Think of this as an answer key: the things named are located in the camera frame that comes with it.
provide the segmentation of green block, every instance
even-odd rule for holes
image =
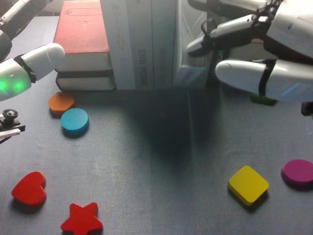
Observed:
[[[268,98],[266,96],[260,96],[258,94],[251,94],[250,99],[253,103],[264,104],[273,106],[277,103],[277,100]]]

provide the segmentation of gray table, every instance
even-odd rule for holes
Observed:
[[[35,18],[14,40],[11,56],[52,42],[57,18]],[[313,121],[300,105],[255,105],[249,95],[207,91],[77,94],[90,118],[79,139],[62,134],[48,99],[56,73],[1,103],[26,131],[0,145],[0,234],[60,235],[69,205],[99,206],[106,235],[311,235],[313,194],[288,188],[288,160],[313,161]],[[227,191],[228,179],[251,165],[270,183],[254,212]],[[47,201],[25,214],[11,190],[27,173],[47,179]]]

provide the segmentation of red star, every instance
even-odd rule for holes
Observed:
[[[89,232],[101,231],[103,226],[97,219],[98,206],[95,202],[85,207],[75,203],[69,206],[69,218],[61,225],[64,232],[73,232],[74,235],[88,235]]]

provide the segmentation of red book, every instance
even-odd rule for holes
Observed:
[[[53,42],[66,53],[57,71],[112,69],[99,0],[63,2]]]

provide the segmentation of blue circle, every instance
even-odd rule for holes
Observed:
[[[70,136],[80,136],[89,127],[88,114],[83,109],[69,109],[61,117],[63,130]]]

